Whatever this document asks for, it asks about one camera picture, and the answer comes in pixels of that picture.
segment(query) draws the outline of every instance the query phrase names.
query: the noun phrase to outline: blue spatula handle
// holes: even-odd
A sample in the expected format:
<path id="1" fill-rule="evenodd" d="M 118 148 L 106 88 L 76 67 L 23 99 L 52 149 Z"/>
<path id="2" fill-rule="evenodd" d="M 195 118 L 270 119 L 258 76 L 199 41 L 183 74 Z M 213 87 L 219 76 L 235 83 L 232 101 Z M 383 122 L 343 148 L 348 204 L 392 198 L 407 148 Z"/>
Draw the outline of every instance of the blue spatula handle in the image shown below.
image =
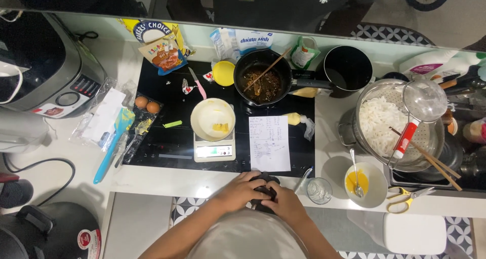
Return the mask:
<path id="1" fill-rule="evenodd" d="M 113 141 L 110 144 L 110 147 L 108 147 L 108 151 L 106 152 L 106 156 L 103 159 L 103 162 L 100 164 L 100 168 L 98 168 L 98 171 L 96 172 L 96 175 L 94 176 L 94 184 L 98 184 L 101 182 L 103 179 L 103 175 L 105 175 L 106 169 L 110 166 L 110 159 L 111 155 L 113 155 L 113 152 L 115 151 L 115 148 L 118 144 L 118 141 L 122 137 L 123 133 L 116 132 L 115 136 L 113 137 Z"/>

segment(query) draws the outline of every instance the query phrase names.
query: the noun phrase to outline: glass cup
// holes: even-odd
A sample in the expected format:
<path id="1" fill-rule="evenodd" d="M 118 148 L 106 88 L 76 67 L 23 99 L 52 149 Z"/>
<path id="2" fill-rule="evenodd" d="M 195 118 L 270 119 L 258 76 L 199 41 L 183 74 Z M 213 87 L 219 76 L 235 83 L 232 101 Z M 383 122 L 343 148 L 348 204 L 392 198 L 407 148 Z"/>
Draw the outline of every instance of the glass cup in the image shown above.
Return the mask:
<path id="1" fill-rule="evenodd" d="M 332 198 L 331 184 L 322 177 L 307 179 L 304 189 L 307 197 L 318 205 L 325 204 Z"/>

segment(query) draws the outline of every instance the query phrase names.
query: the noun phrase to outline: pink knife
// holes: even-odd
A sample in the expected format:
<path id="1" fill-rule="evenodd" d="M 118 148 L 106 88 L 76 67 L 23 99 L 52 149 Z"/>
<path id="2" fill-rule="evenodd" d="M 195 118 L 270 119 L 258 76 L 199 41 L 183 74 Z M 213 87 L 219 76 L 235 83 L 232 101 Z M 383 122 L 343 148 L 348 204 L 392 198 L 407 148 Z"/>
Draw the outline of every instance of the pink knife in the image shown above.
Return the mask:
<path id="1" fill-rule="evenodd" d="M 189 71 L 191 72 L 191 75 L 192 75 L 192 77 L 194 78 L 194 81 L 197 84 L 197 88 L 199 88 L 199 93 L 203 96 L 203 100 L 205 100 L 206 99 L 206 91 L 204 91 L 203 86 L 201 85 L 201 83 L 197 79 L 196 74 L 194 74 L 194 71 L 192 71 L 192 68 L 189 68 Z"/>

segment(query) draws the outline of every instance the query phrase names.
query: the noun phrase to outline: pot handle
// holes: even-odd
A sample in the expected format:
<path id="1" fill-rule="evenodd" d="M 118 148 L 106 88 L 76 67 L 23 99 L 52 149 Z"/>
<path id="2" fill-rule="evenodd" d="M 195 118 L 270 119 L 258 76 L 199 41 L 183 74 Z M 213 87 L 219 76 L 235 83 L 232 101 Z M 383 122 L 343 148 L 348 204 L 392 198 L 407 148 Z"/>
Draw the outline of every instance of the pot handle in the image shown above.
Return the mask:
<path id="1" fill-rule="evenodd" d="M 31 215 L 37 222 L 32 222 L 27 219 L 28 215 Z M 52 228 L 55 226 L 54 218 L 50 217 L 46 213 L 44 213 L 39 207 L 34 205 L 27 205 L 23 206 L 20 211 L 15 215 L 18 218 L 23 218 L 32 225 L 36 226 L 42 233 L 48 235 Z"/>
<path id="2" fill-rule="evenodd" d="M 344 146 L 353 146 L 353 145 L 355 145 L 355 144 L 356 144 L 356 140 L 354 140 L 354 142 L 353 142 L 353 143 L 349 143 L 349 144 L 347 144 L 347 143 L 345 143 L 345 142 L 344 142 L 343 135 L 341 134 L 341 131 L 340 131 L 341 126 L 346 126 L 346 127 L 348 127 L 348 128 L 349 128 L 349 126 L 351 126 L 351 131 L 353 131 L 353 129 L 352 129 L 352 125 L 351 125 L 349 122 L 345 122 L 345 123 L 342 123 L 342 124 L 338 125 L 338 126 L 337 126 L 337 135 L 339 136 L 339 139 L 341 140 L 341 143 L 342 143 Z"/>
<path id="3" fill-rule="evenodd" d="M 311 80 L 311 79 L 293 79 L 292 85 L 296 85 L 298 87 L 306 87 L 306 88 L 325 88 L 325 89 L 332 89 L 335 85 L 329 81 L 321 81 L 321 80 Z"/>

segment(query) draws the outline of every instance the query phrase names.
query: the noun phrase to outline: hand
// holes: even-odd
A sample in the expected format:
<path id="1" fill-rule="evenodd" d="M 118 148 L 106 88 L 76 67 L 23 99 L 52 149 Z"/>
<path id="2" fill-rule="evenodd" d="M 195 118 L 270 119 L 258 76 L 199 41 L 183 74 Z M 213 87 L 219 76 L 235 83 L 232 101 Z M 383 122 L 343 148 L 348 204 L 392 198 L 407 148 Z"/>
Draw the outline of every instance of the hand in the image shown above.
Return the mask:
<path id="1" fill-rule="evenodd" d="M 263 179 L 250 181 L 250 179 L 260 174 L 259 171 L 242 172 L 213 199 L 218 200 L 227 212 L 245 207 L 246 203 L 252 199 L 270 199 L 269 195 L 253 190 L 266 184 L 266 181 Z"/>
<path id="2" fill-rule="evenodd" d="M 289 188 L 280 186 L 275 181 L 267 183 L 266 188 L 273 188 L 276 192 L 275 202 L 264 200 L 262 205 L 272 209 L 276 215 L 282 218 L 290 227 L 298 225 L 309 219 L 299 197 Z"/>

